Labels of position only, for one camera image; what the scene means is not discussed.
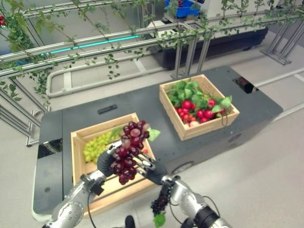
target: blue crate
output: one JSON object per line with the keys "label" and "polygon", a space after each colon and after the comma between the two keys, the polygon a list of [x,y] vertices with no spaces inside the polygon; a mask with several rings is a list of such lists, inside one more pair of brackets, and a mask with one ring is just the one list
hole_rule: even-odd
{"label": "blue crate", "polygon": [[[170,0],[166,0],[165,6],[168,6],[169,2],[170,2]],[[176,16],[178,18],[184,18],[188,15],[195,15],[195,16],[199,15],[199,13],[200,13],[199,9],[191,9],[191,6],[193,4],[194,3],[191,1],[184,0],[182,3],[182,7],[177,8]]]}

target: teal light strip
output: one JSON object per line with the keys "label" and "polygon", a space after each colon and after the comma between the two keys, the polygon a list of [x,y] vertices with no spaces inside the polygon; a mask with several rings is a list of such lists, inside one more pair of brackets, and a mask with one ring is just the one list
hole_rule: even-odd
{"label": "teal light strip", "polygon": [[[122,41],[122,40],[127,40],[127,39],[134,39],[134,38],[138,38],[139,36],[130,36],[130,37],[123,37],[123,38],[117,38],[117,39],[111,39],[111,40],[106,40],[106,41],[102,41],[102,42],[97,42],[97,43],[92,43],[92,44],[85,44],[85,45],[80,45],[80,46],[76,46],[73,47],[72,49],[77,49],[77,48],[86,48],[86,47],[90,47],[90,46],[95,46],[95,45],[101,45],[101,44],[106,44],[106,43],[112,43],[112,42],[117,42],[117,41]],[[51,54],[54,53],[58,53],[58,52],[62,52],[62,51],[69,51],[71,50],[71,48],[65,48],[65,49],[60,49],[60,50],[56,50],[56,51],[51,51]]]}

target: black platform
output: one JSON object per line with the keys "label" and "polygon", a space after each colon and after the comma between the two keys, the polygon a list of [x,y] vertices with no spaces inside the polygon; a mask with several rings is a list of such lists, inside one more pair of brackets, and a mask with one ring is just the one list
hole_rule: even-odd
{"label": "black platform", "polygon": [[[232,81],[240,75],[228,66],[203,73],[224,95],[233,96],[232,103],[240,115],[231,126],[186,141],[179,139],[159,101],[159,85],[46,114],[40,130],[34,212],[51,213],[72,188],[72,131],[136,112],[140,119],[161,131],[160,137],[150,145],[156,159],[166,164],[169,172],[173,172],[184,164],[184,167],[191,166],[247,142],[283,111],[261,91],[246,94],[241,90]],[[118,108],[101,115],[97,113],[98,109],[113,104],[117,104]],[[61,138],[63,152],[47,153],[43,143]]]}

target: fruit crate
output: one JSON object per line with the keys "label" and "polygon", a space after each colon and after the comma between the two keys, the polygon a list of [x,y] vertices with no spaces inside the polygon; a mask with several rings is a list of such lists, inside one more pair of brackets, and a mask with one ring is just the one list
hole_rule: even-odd
{"label": "fruit crate", "polygon": [[[199,76],[194,76],[191,77],[191,80],[198,82],[200,88],[202,89],[203,92],[205,93],[210,93],[213,96],[216,97],[222,97],[224,98],[225,96],[207,79],[206,76],[204,75],[199,75]],[[174,82],[169,82],[160,85],[160,101],[168,114],[175,130],[177,131],[177,134],[179,135],[180,139],[182,141],[194,138],[196,136],[206,134],[209,132],[212,132],[214,130],[220,129],[224,127],[222,123],[222,118],[216,118],[210,121],[207,121],[205,123],[201,123],[197,126],[189,127],[188,125],[185,125],[182,120],[180,119],[179,115],[175,111],[174,106],[172,105],[171,101],[169,100],[167,96],[167,91],[171,88],[171,86],[178,81]],[[223,122],[226,124],[226,126],[229,126],[232,124],[232,122],[237,118],[239,115],[238,109],[231,104],[230,107],[227,109],[227,112],[229,113],[226,117],[223,117]]]}
{"label": "fruit crate", "polygon": [[[130,121],[136,123],[139,121],[136,113],[71,132],[74,185],[80,180],[82,174],[89,174],[97,169],[97,166],[93,162],[85,161],[83,154],[84,145],[93,138],[107,133],[116,127],[124,126]],[[143,145],[143,150],[147,150],[148,155],[154,158],[147,139],[143,141]],[[118,181],[118,177],[112,175],[105,181],[103,193],[100,196],[97,196],[94,202],[90,204],[90,211],[91,213],[105,211],[155,187],[155,184],[144,179],[140,174],[137,174],[134,180],[128,181],[125,185],[121,185]]]}

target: red grape bunch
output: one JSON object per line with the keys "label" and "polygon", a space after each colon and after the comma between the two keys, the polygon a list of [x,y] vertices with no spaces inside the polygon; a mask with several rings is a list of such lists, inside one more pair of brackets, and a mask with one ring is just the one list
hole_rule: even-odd
{"label": "red grape bunch", "polygon": [[122,185],[135,178],[136,161],[133,157],[139,155],[143,149],[143,140],[150,137],[147,131],[149,128],[150,125],[144,120],[138,123],[131,121],[123,127],[122,146],[117,148],[113,154],[115,161],[110,167],[113,173],[119,176],[119,182]]}

